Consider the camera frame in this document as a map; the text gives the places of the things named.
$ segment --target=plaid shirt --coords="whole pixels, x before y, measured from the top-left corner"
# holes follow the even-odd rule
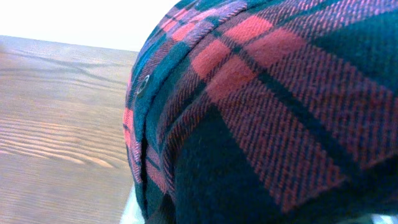
[[[124,135],[143,216],[334,223],[398,208],[398,1],[183,0],[143,46]]]

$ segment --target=shirt button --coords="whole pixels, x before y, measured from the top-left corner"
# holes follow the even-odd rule
[[[137,96],[142,97],[144,95],[145,89],[148,87],[148,83],[150,82],[150,75],[147,75],[142,83],[139,85]]]

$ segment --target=white background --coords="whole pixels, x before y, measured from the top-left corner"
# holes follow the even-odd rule
[[[139,51],[178,0],[3,0],[0,35]]]

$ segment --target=checkered pattern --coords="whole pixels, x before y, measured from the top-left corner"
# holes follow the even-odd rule
[[[236,143],[277,208],[279,215],[267,221],[299,220],[296,212],[322,206],[342,190],[366,195],[350,207],[377,211],[375,201],[388,200],[398,188],[398,2],[217,2],[174,7],[142,49],[143,67],[129,81],[124,129],[134,180],[143,185],[144,216],[150,216],[147,177],[178,211],[177,164],[189,153],[190,136],[214,113],[228,132],[214,126],[199,134]],[[159,81],[149,84],[143,109],[131,102],[140,101],[136,90],[147,75]],[[133,124],[132,111],[144,114],[140,125]],[[192,150],[218,150],[201,138],[197,143]],[[343,207],[344,200],[328,206]]]

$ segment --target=wooden table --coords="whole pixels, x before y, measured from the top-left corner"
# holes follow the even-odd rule
[[[135,52],[0,36],[0,223],[118,223]]]

